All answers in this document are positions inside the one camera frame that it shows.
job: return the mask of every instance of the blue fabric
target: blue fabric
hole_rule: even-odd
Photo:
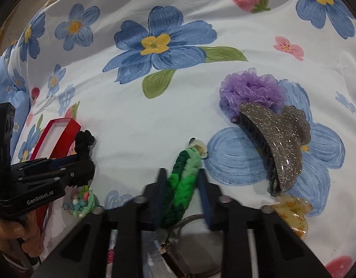
[[[11,139],[11,157],[16,148],[26,117],[30,110],[30,96],[23,90],[19,90],[10,79],[4,62],[4,56],[0,58],[0,103],[10,102],[16,108],[14,116],[14,129]]]
[[[23,77],[18,73],[18,71],[16,69],[13,69],[12,80],[13,80],[14,85],[17,87],[17,89],[19,89],[20,91],[27,92],[27,89],[25,86],[26,81],[25,81],[25,79],[23,79]]]

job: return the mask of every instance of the glittery silver hair clip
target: glittery silver hair clip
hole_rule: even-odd
[[[302,170],[301,146],[311,140],[305,113],[285,106],[276,114],[260,104],[245,103],[239,119],[266,159],[271,195],[291,189]]]

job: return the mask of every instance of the green knitted cord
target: green knitted cord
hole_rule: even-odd
[[[183,218],[195,191],[200,168],[201,157],[194,147],[180,152],[168,179],[161,227],[173,226]]]

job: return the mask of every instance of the bedsheet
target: bedsheet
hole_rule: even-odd
[[[211,182],[272,204],[262,156],[233,121],[242,102],[295,105],[312,136],[289,191],[313,206],[305,242],[336,277],[356,260],[356,21],[340,0],[58,0],[7,55],[31,97],[13,162],[50,119],[76,116],[97,138],[100,202],[140,194],[195,137]],[[187,214],[199,212],[195,194]],[[71,226],[55,213],[44,257]],[[148,256],[145,275],[165,277]]]
[[[0,103],[10,102],[16,109],[10,144],[12,157],[30,110],[30,96],[27,93],[25,80],[18,78],[17,70],[13,70],[13,75],[9,76],[6,60],[5,56],[0,58]]]

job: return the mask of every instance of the purple tulle flower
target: purple tulle flower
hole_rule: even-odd
[[[250,68],[227,75],[219,90],[219,105],[232,122],[237,122],[240,104],[260,103],[277,112],[284,106],[286,91],[285,87],[277,84],[272,75],[259,77],[256,75],[256,69]]]

